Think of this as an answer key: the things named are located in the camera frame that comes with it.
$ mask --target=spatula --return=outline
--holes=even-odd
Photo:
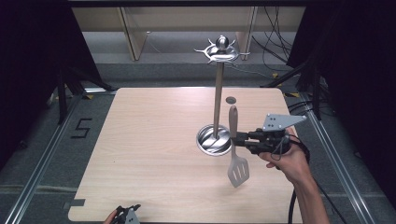
[[[231,138],[236,137],[236,129],[238,126],[238,110],[235,105],[230,107],[229,112],[230,121],[230,136]],[[248,172],[248,161],[245,158],[238,157],[235,152],[235,144],[232,140],[231,145],[231,163],[228,168],[228,177],[234,188],[238,188],[241,184],[249,178]]]

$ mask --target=round base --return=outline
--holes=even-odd
[[[213,136],[213,124],[206,125],[197,134],[197,146],[209,156],[222,156],[231,149],[230,131],[219,125],[218,137]]]

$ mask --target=wooden table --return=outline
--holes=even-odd
[[[108,112],[72,206],[73,221],[102,221],[118,205],[140,203],[141,222],[286,223],[292,184],[244,147],[250,179],[235,189],[231,154],[211,157],[196,134],[213,123],[214,88],[120,89]],[[263,125],[267,113],[289,114],[278,89],[224,88],[220,124],[236,98],[239,132]],[[296,203],[294,222],[302,222]]]

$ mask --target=gray floor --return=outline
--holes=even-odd
[[[208,46],[208,38],[214,41],[219,35],[227,35],[231,40],[234,39],[232,33],[149,33],[140,60],[132,62],[123,34],[85,33],[84,35],[104,82],[115,87],[214,86],[216,66],[207,64],[207,58],[201,53],[193,52],[193,49],[204,49]],[[292,43],[293,33],[282,35]],[[263,34],[255,34],[255,36],[264,43]],[[270,46],[270,49],[285,57],[280,48]],[[250,51],[251,55],[247,61],[238,59],[235,61],[235,66],[226,67],[224,86],[258,88],[270,82],[273,74],[286,73],[286,71],[272,70],[264,65],[262,50],[257,44],[252,43]],[[264,59],[271,68],[290,69],[272,55],[266,54]],[[298,76],[288,80],[279,88],[286,93],[296,92],[294,84],[297,80]],[[84,85],[94,87],[91,83],[84,83]],[[71,223],[67,218],[70,203],[73,202],[113,98],[113,94],[101,93],[95,94],[91,99],[76,100],[74,97],[68,100],[70,105],[76,102],[76,107],[64,126],[59,145],[49,158],[47,169],[39,178],[33,198],[28,203],[27,209],[22,211],[21,223]],[[302,101],[299,97],[285,97],[285,100],[288,105]],[[354,186],[366,203],[368,211],[375,218],[375,223],[395,223],[395,210],[371,177],[364,163],[354,154],[355,148],[342,124],[332,109],[326,107],[328,105],[321,106],[323,107],[321,108],[321,124],[326,128]],[[293,111],[292,114],[303,114],[306,113],[305,110],[306,108],[302,107]],[[16,151],[1,171],[0,221],[5,220],[8,211],[19,198],[52,135],[56,132],[58,112],[58,104],[55,100],[48,110],[43,111],[41,118],[32,128],[26,139],[28,148]],[[81,119],[91,119],[82,122],[80,126],[90,128],[90,130],[86,138],[73,138],[73,136],[82,135],[81,131],[76,130]],[[346,221],[365,223],[361,222],[359,212],[348,197],[311,120],[297,125],[296,129],[311,150],[310,164],[315,178],[331,197]],[[329,202],[326,199],[324,202],[332,223],[342,223]]]

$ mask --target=floor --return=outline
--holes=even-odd
[[[104,82],[114,87],[214,86],[216,66],[207,64],[205,55],[194,49],[206,48],[208,38],[214,42],[220,35],[235,39],[233,33],[148,33],[139,61],[133,62],[124,34],[84,33]],[[265,45],[264,33],[254,36]],[[282,33],[290,44],[294,36],[295,33]],[[273,40],[281,44],[277,37]],[[286,59],[282,48],[272,43],[267,47]],[[262,54],[262,48],[255,42],[250,53],[247,61],[237,59],[234,65],[226,65],[224,86],[257,88],[291,69],[273,55]],[[331,104],[320,105],[322,120],[316,120],[309,110],[311,105],[304,104],[310,99],[310,92],[297,92],[294,87],[298,78],[291,78],[278,88],[285,93],[291,114],[305,114],[309,118],[296,129],[311,149],[310,164],[315,178],[347,223],[394,223],[396,211],[355,153]],[[84,85],[95,87],[91,83]],[[14,216],[15,223],[72,223],[67,218],[68,209],[73,205],[114,92],[69,95],[65,123],[57,123],[55,95],[27,136],[27,148],[16,151],[1,171],[0,221],[9,214],[18,214]],[[87,137],[81,137],[77,127],[88,128]],[[332,223],[343,223],[324,193],[322,196]]]

